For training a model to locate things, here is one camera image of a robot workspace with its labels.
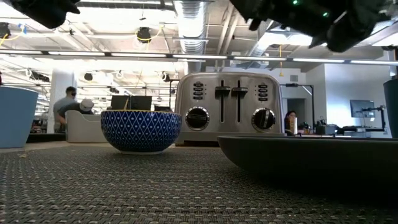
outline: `table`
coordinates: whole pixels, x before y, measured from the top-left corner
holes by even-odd
[[[270,187],[218,148],[0,152],[0,223],[396,223],[393,215]]]

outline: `person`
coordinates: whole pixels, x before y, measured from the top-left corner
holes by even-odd
[[[56,133],[64,133],[65,126],[67,121],[65,119],[67,111],[79,111],[81,114],[94,114],[92,109],[94,107],[94,103],[89,99],[84,99],[80,103],[71,103],[69,105],[64,106],[63,108],[59,109],[57,112],[57,119],[60,122],[60,127],[56,131]]]
[[[56,133],[56,130],[60,128],[60,121],[58,120],[58,110],[63,108],[66,105],[69,105],[71,103],[76,103],[76,88],[73,86],[70,86],[67,88],[65,91],[67,94],[66,97],[62,98],[61,100],[58,100],[57,102],[54,103],[53,106],[53,113],[54,113],[54,132]]]
[[[285,132],[287,133],[288,136],[293,135],[290,131],[290,121],[293,120],[296,117],[296,112],[295,111],[288,111],[285,115]]]

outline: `dark gray bowl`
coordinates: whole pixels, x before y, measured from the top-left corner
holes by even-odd
[[[393,139],[220,136],[218,142],[237,166],[281,180],[398,183]]]

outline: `woman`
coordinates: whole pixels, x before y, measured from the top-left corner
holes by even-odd
[[[296,117],[296,111],[288,111],[285,116],[285,133],[290,136],[293,133],[290,131],[290,121]]]

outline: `doorway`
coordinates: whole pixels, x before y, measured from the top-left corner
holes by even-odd
[[[287,111],[296,111],[297,124],[305,122],[305,99],[287,99]]]

